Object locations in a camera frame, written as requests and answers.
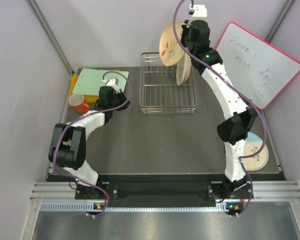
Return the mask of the green cream floral plate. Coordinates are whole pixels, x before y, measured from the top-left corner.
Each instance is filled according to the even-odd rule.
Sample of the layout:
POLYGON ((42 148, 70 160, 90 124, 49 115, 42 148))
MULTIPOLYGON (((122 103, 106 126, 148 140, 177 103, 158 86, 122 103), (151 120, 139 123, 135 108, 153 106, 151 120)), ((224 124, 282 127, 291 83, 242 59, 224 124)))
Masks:
POLYGON ((183 56, 181 60, 177 63, 176 66, 176 84, 181 86, 187 76, 188 71, 188 58, 187 56, 183 56))

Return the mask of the beige bird plate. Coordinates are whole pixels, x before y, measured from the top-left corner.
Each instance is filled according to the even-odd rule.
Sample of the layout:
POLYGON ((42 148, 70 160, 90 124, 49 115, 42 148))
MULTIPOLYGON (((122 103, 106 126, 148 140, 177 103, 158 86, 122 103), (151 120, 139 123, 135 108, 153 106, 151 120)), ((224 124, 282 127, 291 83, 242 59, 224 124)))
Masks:
POLYGON ((184 61, 185 76, 184 76, 183 84, 185 84, 188 78, 190 77, 191 67, 192 67, 191 58, 188 55, 186 55, 184 61))

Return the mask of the blue cream plate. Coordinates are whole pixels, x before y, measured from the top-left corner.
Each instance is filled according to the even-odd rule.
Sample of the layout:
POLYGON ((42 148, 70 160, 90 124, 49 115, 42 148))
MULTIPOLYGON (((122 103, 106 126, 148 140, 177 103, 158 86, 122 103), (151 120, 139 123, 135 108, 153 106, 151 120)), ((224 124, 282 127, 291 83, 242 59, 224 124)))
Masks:
POLYGON ((262 144, 263 140, 258 135, 252 132, 248 133, 243 153, 245 156, 253 156, 244 158, 242 161, 247 171, 258 171, 266 166, 269 160, 268 147, 265 145, 260 153, 255 154, 261 148, 262 144))

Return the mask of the beige branch plate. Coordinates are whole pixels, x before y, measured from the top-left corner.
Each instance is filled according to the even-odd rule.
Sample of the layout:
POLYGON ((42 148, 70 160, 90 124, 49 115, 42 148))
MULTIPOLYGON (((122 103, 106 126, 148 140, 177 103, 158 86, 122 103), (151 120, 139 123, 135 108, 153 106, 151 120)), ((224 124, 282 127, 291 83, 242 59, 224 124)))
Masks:
POLYGON ((174 35, 173 23, 169 23, 163 30, 159 42, 159 56, 166 67, 177 64, 183 57, 184 51, 174 35))

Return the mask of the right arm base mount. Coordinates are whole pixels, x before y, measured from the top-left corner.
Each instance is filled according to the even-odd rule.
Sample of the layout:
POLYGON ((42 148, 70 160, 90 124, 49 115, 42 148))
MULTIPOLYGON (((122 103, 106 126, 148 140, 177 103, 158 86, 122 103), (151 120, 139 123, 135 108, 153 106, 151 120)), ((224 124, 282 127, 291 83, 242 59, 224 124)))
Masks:
POLYGON ((210 200, 220 202, 248 200, 251 193, 251 184, 248 182, 243 187, 237 190, 230 191, 226 188, 226 185, 221 181, 213 181, 207 184, 207 192, 210 200))

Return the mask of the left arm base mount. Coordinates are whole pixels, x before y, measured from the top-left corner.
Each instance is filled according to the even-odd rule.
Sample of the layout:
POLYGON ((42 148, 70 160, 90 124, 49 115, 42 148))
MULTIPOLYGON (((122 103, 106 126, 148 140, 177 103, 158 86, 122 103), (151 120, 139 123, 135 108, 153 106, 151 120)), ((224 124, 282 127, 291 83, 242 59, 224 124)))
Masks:
MULTIPOLYGON (((98 184, 98 186, 108 193, 110 199, 116 199, 118 197, 118 185, 102 182, 98 184)), ((106 199, 106 195, 94 187, 79 184, 76 187, 74 198, 76 200, 101 200, 106 199)))

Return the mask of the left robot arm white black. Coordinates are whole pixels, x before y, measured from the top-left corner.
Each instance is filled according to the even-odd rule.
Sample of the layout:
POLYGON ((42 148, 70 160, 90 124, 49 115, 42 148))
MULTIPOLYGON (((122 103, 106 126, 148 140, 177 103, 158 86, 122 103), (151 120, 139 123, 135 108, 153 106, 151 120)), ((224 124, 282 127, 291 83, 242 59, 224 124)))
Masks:
POLYGON ((89 110, 76 121, 54 126, 48 160, 86 186, 86 192, 92 198, 99 198, 104 187, 99 183, 99 174, 86 160, 86 141, 94 130, 110 121, 113 111, 125 110, 129 104, 123 91, 111 83, 100 88, 94 110, 89 110))

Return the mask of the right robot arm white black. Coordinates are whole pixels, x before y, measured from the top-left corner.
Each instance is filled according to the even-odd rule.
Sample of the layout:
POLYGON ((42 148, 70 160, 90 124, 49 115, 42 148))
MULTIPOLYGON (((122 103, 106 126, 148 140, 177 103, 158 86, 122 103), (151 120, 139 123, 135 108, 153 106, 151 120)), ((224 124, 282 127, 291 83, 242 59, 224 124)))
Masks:
POLYGON ((248 132, 257 118, 257 112, 232 90, 221 56, 210 46, 210 28, 206 21, 185 20, 181 43, 197 58, 191 61, 192 65, 208 83, 223 111, 224 121, 217 126, 218 136, 225 148, 223 192, 227 197, 235 198, 247 183, 239 158, 244 154, 248 132))

